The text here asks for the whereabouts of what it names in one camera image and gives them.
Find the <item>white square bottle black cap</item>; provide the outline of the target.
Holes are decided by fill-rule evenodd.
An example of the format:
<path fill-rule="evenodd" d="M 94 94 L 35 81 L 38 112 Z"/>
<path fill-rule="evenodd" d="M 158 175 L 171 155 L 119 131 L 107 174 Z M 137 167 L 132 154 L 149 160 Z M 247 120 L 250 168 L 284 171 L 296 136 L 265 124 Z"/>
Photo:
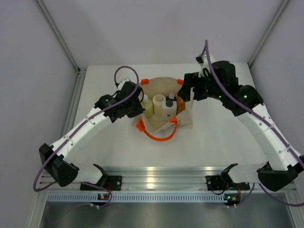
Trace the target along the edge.
<path fill-rule="evenodd" d="M 176 116 L 177 112 L 177 102 L 173 100 L 166 100 L 162 103 L 162 120 L 170 121 Z"/>

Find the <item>beige canvas bag orange handles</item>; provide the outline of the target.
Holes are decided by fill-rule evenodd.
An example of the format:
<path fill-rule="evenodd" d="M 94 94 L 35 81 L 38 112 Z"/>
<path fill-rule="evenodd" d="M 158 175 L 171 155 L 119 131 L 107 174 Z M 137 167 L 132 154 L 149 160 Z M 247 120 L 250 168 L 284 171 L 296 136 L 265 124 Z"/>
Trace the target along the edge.
<path fill-rule="evenodd" d="M 173 92 L 177 99 L 177 92 L 181 89 L 184 80 L 172 77 L 156 77 L 153 79 L 142 79 L 140 86 L 144 95 L 151 99 L 156 94 L 162 94 L 168 100 L 168 95 Z M 191 129 L 193 126 L 193 100 L 185 102 L 186 109 L 170 121 L 162 120 L 162 117 L 153 116 L 149 119 L 144 114 L 135 121 L 136 128 L 145 133 L 150 139 L 164 142 L 170 140 L 178 129 Z"/>

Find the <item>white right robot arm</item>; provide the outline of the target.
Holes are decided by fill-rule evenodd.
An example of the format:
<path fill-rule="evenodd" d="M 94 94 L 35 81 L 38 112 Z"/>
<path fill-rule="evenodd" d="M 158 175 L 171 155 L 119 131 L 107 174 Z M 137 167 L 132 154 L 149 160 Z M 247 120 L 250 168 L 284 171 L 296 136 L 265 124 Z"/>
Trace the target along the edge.
<path fill-rule="evenodd" d="M 186 73 L 178 96 L 183 101 L 219 100 L 251 132 L 267 157 L 262 164 L 231 164 L 221 172 L 221 183 L 231 189 L 239 183 L 262 184 L 278 191 L 291 183 L 304 169 L 304 157 L 296 152 L 281 135 L 270 117 L 264 100 L 250 85 L 241 85 L 235 65 L 228 61 L 212 63 L 213 77 L 206 60 L 201 70 Z"/>

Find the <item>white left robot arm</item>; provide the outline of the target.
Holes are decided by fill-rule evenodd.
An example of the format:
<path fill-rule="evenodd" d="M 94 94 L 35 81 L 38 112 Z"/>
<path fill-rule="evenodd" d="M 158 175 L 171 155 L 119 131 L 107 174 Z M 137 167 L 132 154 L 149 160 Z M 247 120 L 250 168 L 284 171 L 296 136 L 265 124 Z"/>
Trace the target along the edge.
<path fill-rule="evenodd" d="M 73 160 L 92 138 L 117 119 L 142 114 L 142 97 L 143 89 L 125 80 L 118 84 L 113 95 L 100 97 L 86 117 L 60 140 L 39 148 L 44 169 L 59 186 L 65 187 L 74 181 L 88 182 L 97 190 L 107 186 L 107 174 L 102 167 L 97 164 L 84 167 Z"/>

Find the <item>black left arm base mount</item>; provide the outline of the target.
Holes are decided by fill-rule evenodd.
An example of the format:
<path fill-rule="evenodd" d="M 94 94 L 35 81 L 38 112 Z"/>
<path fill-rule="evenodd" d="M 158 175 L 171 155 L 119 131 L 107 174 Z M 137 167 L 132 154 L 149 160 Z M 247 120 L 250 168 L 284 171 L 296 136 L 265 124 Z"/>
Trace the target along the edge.
<path fill-rule="evenodd" d="M 120 191 L 122 186 L 122 176 L 117 175 L 104 175 L 97 184 L 89 186 L 81 183 L 80 190 L 89 191 L 89 190 L 100 190 L 100 187 L 107 189 L 109 191 Z"/>

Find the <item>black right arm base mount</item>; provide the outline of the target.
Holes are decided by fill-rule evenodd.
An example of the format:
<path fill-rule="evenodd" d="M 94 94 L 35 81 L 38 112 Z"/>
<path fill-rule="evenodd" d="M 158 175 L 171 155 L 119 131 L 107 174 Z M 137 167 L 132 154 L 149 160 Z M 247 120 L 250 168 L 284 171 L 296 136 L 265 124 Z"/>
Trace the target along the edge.
<path fill-rule="evenodd" d="M 225 180 L 221 175 L 206 176 L 207 189 L 209 191 L 224 191 L 224 190 L 250 190 L 248 183 L 232 183 Z"/>

